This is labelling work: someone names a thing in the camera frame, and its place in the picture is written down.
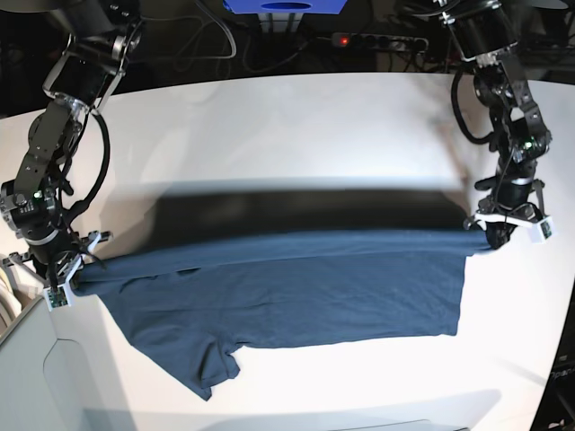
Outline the dark blue T-shirt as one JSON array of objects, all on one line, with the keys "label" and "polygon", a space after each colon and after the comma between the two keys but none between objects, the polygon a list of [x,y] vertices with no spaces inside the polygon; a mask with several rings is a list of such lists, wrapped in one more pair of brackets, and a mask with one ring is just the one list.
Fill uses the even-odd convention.
[{"label": "dark blue T-shirt", "polygon": [[241,347],[454,336],[465,263],[490,248],[480,231],[265,234],[91,264],[75,294],[208,400],[239,374]]}]

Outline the white slats at left edge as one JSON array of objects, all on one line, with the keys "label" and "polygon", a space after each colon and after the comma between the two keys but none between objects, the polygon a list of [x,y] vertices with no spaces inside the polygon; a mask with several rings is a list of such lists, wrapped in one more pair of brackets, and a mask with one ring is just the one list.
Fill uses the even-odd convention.
[{"label": "white slats at left edge", "polygon": [[10,262],[1,264],[1,333],[15,322],[37,295],[37,287],[25,271]]}]

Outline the grey bin at table corner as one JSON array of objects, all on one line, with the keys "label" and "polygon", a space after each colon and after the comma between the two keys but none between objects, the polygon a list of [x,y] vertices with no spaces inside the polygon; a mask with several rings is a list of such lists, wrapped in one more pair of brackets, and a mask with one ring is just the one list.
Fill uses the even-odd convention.
[{"label": "grey bin at table corner", "polygon": [[1,428],[90,430],[73,361],[48,306],[29,303],[1,336]]}]

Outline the black power strip red light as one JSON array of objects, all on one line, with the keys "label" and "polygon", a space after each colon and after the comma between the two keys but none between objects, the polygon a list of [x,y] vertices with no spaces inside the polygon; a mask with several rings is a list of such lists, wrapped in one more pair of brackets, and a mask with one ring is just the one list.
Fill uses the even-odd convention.
[{"label": "black power strip red light", "polygon": [[334,32],[331,42],[335,48],[371,49],[390,52],[424,52],[429,47],[429,42],[421,37]]}]

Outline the blue box with oval hole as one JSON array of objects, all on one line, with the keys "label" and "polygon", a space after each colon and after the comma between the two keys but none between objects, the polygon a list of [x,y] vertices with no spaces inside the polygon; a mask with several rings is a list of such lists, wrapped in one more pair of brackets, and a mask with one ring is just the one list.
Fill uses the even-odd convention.
[{"label": "blue box with oval hole", "polygon": [[223,5],[226,10],[234,14],[339,14],[346,3],[346,0],[226,0]]}]

